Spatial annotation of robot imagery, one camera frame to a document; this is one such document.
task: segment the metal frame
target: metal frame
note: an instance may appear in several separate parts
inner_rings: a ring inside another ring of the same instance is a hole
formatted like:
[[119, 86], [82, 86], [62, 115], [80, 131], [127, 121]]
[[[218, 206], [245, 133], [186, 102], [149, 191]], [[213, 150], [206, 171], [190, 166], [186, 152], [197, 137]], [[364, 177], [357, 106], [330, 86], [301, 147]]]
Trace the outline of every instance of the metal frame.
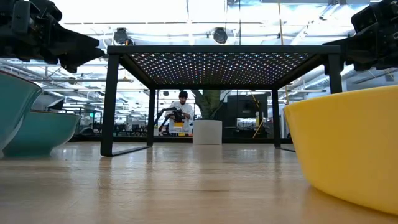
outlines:
[[[134, 53], [308, 53], [313, 54], [302, 64], [286, 74], [273, 85], [158, 85], [143, 72], [133, 61], [131, 54]], [[341, 87], [341, 49], [339, 45], [165, 45], [165, 46], [109, 46], [108, 47], [108, 72], [106, 76], [106, 94], [104, 102], [104, 120], [101, 140], [102, 156], [117, 156], [129, 152], [147, 149], [154, 143], [154, 116], [156, 90], [170, 89], [240, 89], [240, 90], [271, 90], [272, 110], [274, 124], [279, 124], [278, 90], [288, 85], [293, 80], [301, 77], [319, 65], [325, 64], [329, 69], [331, 93], [342, 92]], [[134, 75], [149, 90], [149, 115], [148, 136], [146, 146], [135, 147], [124, 151], [113, 152], [113, 125], [116, 104], [116, 89], [118, 85], [119, 64]], [[280, 125], [274, 125], [275, 148], [281, 148]]]

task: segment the white planter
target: white planter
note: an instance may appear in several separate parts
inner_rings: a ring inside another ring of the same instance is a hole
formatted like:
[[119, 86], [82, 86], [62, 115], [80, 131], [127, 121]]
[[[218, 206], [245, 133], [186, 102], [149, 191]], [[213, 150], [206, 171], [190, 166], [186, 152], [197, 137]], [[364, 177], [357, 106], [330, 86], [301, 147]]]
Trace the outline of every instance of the white planter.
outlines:
[[223, 122], [198, 120], [193, 122], [193, 143], [219, 145], [223, 141]]
[[154, 128], [154, 136], [159, 136], [159, 129], [158, 128]]

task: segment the teal bowl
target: teal bowl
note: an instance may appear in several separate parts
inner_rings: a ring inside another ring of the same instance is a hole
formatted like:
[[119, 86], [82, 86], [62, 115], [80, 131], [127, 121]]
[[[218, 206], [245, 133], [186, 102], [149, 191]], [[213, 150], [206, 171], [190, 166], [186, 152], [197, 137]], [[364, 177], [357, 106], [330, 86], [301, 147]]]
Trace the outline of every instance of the teal bowl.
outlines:
[[17, 134], [43, 90], [28, 80], [0, 72], [0, 150]]
[[79, 120], [77, 115], [31, 111], [3, 154], [6, 157], [48, 156], [53, 148], [72, 138]]

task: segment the ceiling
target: ceiling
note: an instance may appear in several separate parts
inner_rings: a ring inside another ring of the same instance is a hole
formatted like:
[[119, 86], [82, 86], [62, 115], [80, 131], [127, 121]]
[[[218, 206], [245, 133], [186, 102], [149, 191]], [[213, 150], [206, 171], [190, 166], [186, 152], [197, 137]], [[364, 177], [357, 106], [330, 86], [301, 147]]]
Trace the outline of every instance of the ceiling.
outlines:
[[[320, 45], [353, 35], [351, 16], [370, 2], [280, 0], [279, 16], [279, 5], [275, 0], [241, 0], [240, 4], [239, 0], [52, 1], [63, 13], [62, 26], [99, 39], [103, 50], [113, 43], [113, 33], [118, 27], [125, 27], [136, 45], [213, 45], [217, 44], [212, 38], [216, 27], [226, 28], [226, 44], [230, 45]], [[105, 59], [97, 59], [79, 67], [77, 74], [71, 74], [58, 65], [43, 62], [0, 61], [1, 70], [35, 80], [43, 88], [53, 89], [48, 91], [53, 96], [68, 96], [67, 101], [71, 103], [95, 103], [97, 110], [102, 109], [103, 91], [87, 89], [105, 88], [106, 66]], [[395, 70], [354, 72], [352, 69], [347, 67], [342, 72], [347, 89], [396, 84]], [[127, 110], [127, 114], [133, 110], [133, 114], [141, 114], [144, 118], [148, 92], [122, 67], [118, 78], [117, 109]], [[294, 81], [289, 88], [317, 90], [327, 86], [328, 78], [320, 67]], [[297, 93], [291, 99], [302, 100], [306, 96], [308, 93]], [[168, 107], [172, 101], [178, 100], [178, 90], [169, 91], [168, 96], [160, 92], [159, 99], [159, 108]]]

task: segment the dark hair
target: dark hair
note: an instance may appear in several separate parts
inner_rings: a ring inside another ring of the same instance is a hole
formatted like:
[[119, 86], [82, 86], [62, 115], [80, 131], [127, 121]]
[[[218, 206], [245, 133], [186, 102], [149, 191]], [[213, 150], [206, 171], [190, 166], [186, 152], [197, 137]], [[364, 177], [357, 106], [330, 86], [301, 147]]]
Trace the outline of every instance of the dark hair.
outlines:
[[181, 97], [188, 98], [188, 93], [186, 91], [181, 91], [178, 97], [179, 98], [181, 98]]

